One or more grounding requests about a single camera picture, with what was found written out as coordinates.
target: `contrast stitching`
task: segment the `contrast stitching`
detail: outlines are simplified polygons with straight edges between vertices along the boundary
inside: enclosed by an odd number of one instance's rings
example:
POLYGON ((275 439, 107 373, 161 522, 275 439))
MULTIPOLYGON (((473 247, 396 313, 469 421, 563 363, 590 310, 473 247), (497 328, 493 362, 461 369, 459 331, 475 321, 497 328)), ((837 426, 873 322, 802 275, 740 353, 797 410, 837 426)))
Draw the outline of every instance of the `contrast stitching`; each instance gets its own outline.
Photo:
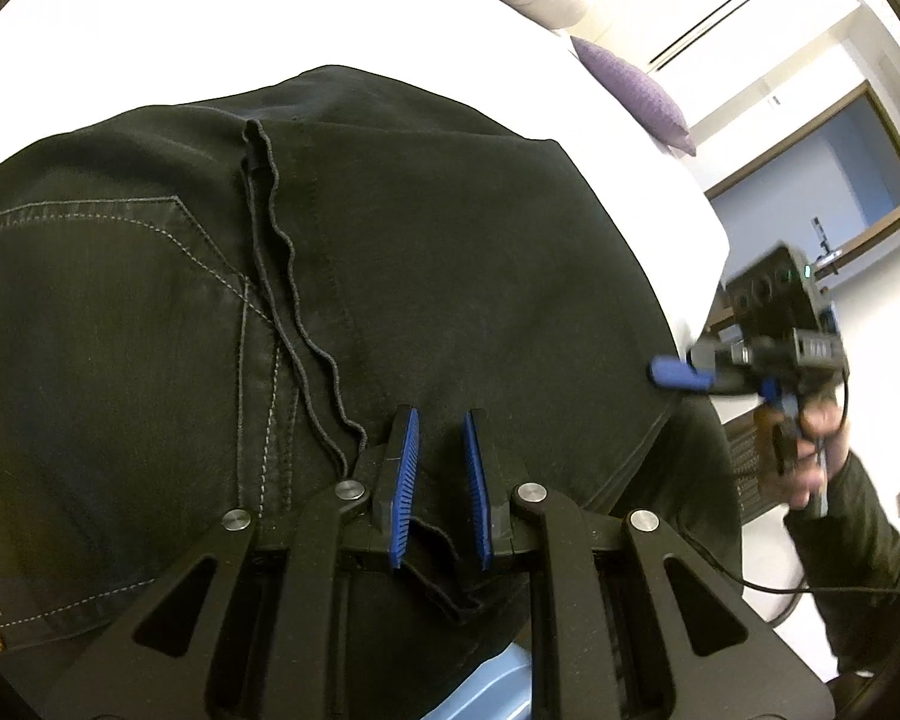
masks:
MULTIPOLYGON (((234 293, 234 295, 237 295, 237 298, 240 298, 240 300, 245 300, 244 296, 241 295, 237 290, 235 290, 233 288, 233 286, 230 285, 226 281, 226 279, 223 278, 223 276, 221 276, 221 274, 218 274, 216 271, 209 268, 209 266, 204 265, 201 261, 199 261, 199 259, 197 259, 197 257, 194 257, 192 252, 190 252, 189 248, 185 247, 185 245, 183 245, 180 241, 176 240, 172 234, 170 234, 169 232, 167 232, 166 230, 164 230, 160 227, 157 227, 153 224, 147 223, 146 221, 138 220, 138 218, 114 217, 114 215, 108 215, 108 214, 50 214, 50 215, 45 215, 45 217, 20 218, 19 220, 9 221, 6 224, 0 225, 0 232, 10 229, 12 227, 24 227, 28 224, 42 224, 42 223, 46 223, 47 221, 53 221, 53 220, 70 220, 71 218, 83 218, 84 220, 123 221, 124 223, 136 224, 137 226, 144 227, 148 230, 152 230, 155 233, 159 233, 162 236, 164 236, 164 238, 167 238, 169 241, 172 241, 175 245, 177 245, 179 247, 180 251, 182 251, 194 263, 196 263, 202 269, 204 269, 204 271, 207 271, 208 274, 213 276, 214 279, 217 279, 217 281, 220 282, 221 284, 223 284, 228 290, 231 291, 231 293, 234 293)), ((269 320, 269 318, 266 316, 266 314, 264 314, 262 311, 260 311, 260 309, 258 309, 252 303, 248 303, 248 304, 250 305, 250 308, 253 310, 253 312, 255 314, 257 314, 258 317, 260 317, 260 319, 263 319, 264 322, 266 322, 266 324, 272 324, 272 322, 269 320)))
POLYGON ((175 200, 176 202, 180 202, 180 198, 173 196, 172 194, 167 194, 162 197, 120 197, 120 199, 95 199, 95 200, 41 200, 40 202, 29 202, 24 205, 18 205, 14 208, 7 208, 7 210, 0 211, 0 217, 5 217, 7 214, 15 214, 17 211, 25 211, 31 208, 47 208, 50 205, 74 205, 80 204, 85 205, 87 203, 91 203, 94 205, 102 204, 102 203, 115 203, 115 202, 166 202, 167 200, 175 200))
POLYGON ((203 225, 200 224, 199 221, 197 221, 197 217, 195 217, 191 213, 190 209, 187 208, 187 206, 183 202, 183 200, 181 200, 176 195, 174 195, 172 199, 173 199, 173 204, 175 204, 176 207, 178 207, 178 209, 180 210, 180 213, 182 213, 183 215, 185 215, 186 218, 188 218, 190 223, 194 226, 194 229, 196 229, 197 232, 199 232, 200 237, 202 237, 204 242, 206 242, 206 244, 213 250, 213 254, 216 254, 218 257, 220 257, 221 262, 224 265, 226 265, 229 269, 231 269, 231 271, 234 271, 238 276, 240 276, 240 278, 247 279, 247 276, 245 276, 238 269, 234 268, 234 266, 231 264, 231 262, 226 258, 226 255, 224 255, 223 252, 220 250, 220 247, 218 247, 216 242, 214 242, 214 240, 210 237, 210 234, 206 230, 203 229, 203 225))
POLYGON ((237 350, 237 508, 244 507, 244 351, 247 342, 247 290, 250 282, 244 279, 244 304, 240 312, 240 346, 237 350))
POLYGON ((77 601, 72 604, 67 604, 64 607, 55 608, 52 611, 45 611, 43 614, 35 614, 33 617, 27 617, 24 620, 15 620, 11 623, 1 623, 0 628, 9 628, 13 625, 22 625, 25 622, 34 622, 34 620, 39 620, 44 617, 49 617, 51 614, 58 614, 62 611, 68 610, 68 608, 78 607, 82 604, 88 604, 91 601, 96 601, 98 598, 106 598, 108 595, 116 595, 118 592, 127 592, 128 590, 136 589, 137 587, 143 587, 145 584, 151 584, 154 580, 147 579, 144 581, 137 581, 136 584, 128 584, 126 587, 117 587, 115 590, 108 590, 106 592, 97 593, 97 595, 91 595, 89 598, 84 598, 82 601, 77 601))
POLYGON ((280 344, 274 343, 274 381, 271 384, 271 406, 266 413, 266 437, 264 438, 264 463, 260 471, 260 517, 264 515, 264 493, 266 492, 266 460, 269 456, 269 435, 274 424, 274 407, 276 406, 276 377, 280 371, 280 344))

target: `black cable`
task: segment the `black cable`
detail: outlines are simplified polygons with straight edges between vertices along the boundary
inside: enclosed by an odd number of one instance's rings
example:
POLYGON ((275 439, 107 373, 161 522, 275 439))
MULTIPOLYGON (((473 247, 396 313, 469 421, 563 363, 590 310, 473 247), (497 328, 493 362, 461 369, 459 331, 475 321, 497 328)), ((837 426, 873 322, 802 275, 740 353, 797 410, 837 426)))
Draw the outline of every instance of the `black cable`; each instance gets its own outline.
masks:
POLYGON ((725 576, 728 576, 733 581, 736 581, 738 584, 742 584, 744 587, 749 587, 751 590, 758 590, 759 592, 765 592, 772 595, 797 595, 799 593, 815 593, 815 592, 860 592, 860 593, 868 593, 871 595, 900 595, 900 587, 861 587, 861 586, 850 586, 850 587, 811 587, 811 586, 801 586, 801 587, 767 587, 763 584, 756 584, 754 581, 748 581, 744 579, 739 574, 731 571, 729 568, 725 567, 725 565, 717 560, 716 557, 713 556, 713 553, 710 552, 703 546, 696 538, 690 535, 687 532, 686 528, 679 528, 680 534, 690 542, 694 549, 696 549, 703 556, 703 560, 706 560, 710 565, 720 571, 725 576))
MULTIPOLYGON (((805 586, 807 586, 806 574, 800 577, 800 581, 797 582, 797 587, 805 586)), ((787 605, 785 605, 785 607, 783 608, 783 611, 780 611, 780 614, 767 620, 767 625, 769 625, 771 628, 779 628, 781 625, 783 625, 788 619, 790 619, 790 615, 793 614, 797 609, 797 604, 799 604, 802 597, 802 594, 795 592, 792 596, 790 596, 789 600, 787 601, 787 605)))
POLYGON ((847 424, 847 412, 850 410, 850 372, 844 367, 841 375, 844 380, 844 412, 840 415, 840 427, 837 428, 837 433, 840 433, 847 424))

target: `wooden door frame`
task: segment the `wooden door frame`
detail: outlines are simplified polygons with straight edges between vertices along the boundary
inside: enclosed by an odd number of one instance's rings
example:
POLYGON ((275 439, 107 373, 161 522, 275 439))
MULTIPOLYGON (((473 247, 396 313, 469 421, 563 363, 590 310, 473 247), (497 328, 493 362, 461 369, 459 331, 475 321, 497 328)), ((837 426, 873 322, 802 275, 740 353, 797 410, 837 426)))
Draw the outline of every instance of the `wooden door frame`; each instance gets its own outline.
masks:
POLYGON ((705 194, 706 198, 712 202, 714 199, 716 199, 716 197, 720 196, 731 187, 736 186, 745 178, 748 178, 754 172, 760 170, 761 167, 764 167, 769 162, 772 162, 773 159, 780 156, 780 154, 782 154, 784 151, 787 151, 788 148, 790 148, 791 146, 795 146, 808 135, 816 132, 818 129, 823 127, 823 124, 829 122, 831 119, 833 119, 833 117, 847 108, 848 105, 856 103, 856 101, 860 98, 867 98, 869 100, 869 103, 874 107, 874 111, 876 111, 877 117, 879 117, 881 124, 883 124, 884 129, 887 130, 887 134, 890 136, 890 142, 893 143, 893 148, 896 150, 896 155, 900 159, 900 133, 898 129, 896 129, 896 127, 893 125, 893 122, 890 120, 887 109, 884 107, 883 103, 881 103, 880 101, 880 98, 874 92, 874 87, 871 86, 871 83, 869 81, 865 80, 862 83, 858 84, 854 89, 843 95, 840 100, 837 100, 835 103, 826 108, 826 110, 821 111, 820 114, 817 114, 815 117, 813 117, 813 119, 810 119, 810 121, 804 124, 803 127, 799 127, 795 132, 788 135, 782 141, 771 146, 758 157, 746 163, 746 165, 744 165, 744 167, 741 167, 740 170, 733 172, 722 181, 718 181, 703 194, 705 194))

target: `purple pillow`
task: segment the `purple pillow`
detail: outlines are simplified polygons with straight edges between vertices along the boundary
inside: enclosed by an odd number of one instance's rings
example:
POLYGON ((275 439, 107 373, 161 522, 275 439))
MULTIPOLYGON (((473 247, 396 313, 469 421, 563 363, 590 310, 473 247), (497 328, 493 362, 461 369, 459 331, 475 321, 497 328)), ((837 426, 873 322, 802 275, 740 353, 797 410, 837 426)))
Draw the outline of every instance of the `purple pillow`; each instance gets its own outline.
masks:
POLYGON ((600 85, 617 98, 650 135, 667 146, 697 156, 687 119, 660 84, 607 49, 574 35, 570 36, 570 41, 591 76, 600 81, 600 85))

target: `black sleeve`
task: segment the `black sleeve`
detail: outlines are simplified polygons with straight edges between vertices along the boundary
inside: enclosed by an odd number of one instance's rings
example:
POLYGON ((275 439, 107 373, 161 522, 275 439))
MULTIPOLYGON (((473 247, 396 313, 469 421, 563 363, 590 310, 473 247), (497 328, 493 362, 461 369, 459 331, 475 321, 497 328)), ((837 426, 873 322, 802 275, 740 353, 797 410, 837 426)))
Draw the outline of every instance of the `black sleeve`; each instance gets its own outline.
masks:
MULTIPOLYGON (((852 452, 828 490, 830 512, 784 523, 813 586, 900 587, 900 533, 880 506, 874 483, 852 452)), ((900 630, 900 596, 816 593, 830 649, 841 672, 878 670, 900 630)))

